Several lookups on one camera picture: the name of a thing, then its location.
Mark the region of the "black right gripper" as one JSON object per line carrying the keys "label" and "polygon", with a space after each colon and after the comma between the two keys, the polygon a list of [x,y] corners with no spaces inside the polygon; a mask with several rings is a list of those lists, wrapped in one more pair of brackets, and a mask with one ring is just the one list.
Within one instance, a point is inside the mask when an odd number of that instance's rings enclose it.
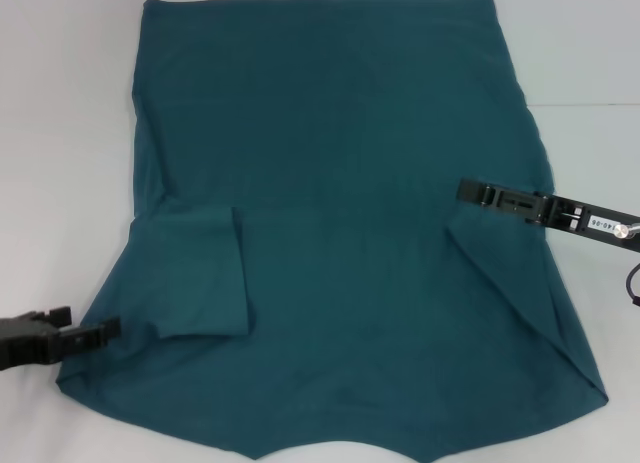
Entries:
{"label": "black right gripper", "polygon": [[492,206],[517,214],[528,223],[639,252],[639,232],[615,235],[615,228],[631,229],[639,217],[556,195],[525,193],[487,183],[462,179],[456,198],[479,206]]}

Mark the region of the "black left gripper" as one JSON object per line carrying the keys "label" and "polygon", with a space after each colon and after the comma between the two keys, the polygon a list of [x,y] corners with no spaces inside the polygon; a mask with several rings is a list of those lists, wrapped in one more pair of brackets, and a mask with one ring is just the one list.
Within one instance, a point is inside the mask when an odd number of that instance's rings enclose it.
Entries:
{"label": "black left gripper", "polygon": [[[1,319],[1,370],[25,365],[52,365],[69,356],[62,328],[72,324],[68,306],[48,312],[31,311]],[[73,349],[94,351],[121,336],[119,317],[74,330]]]}

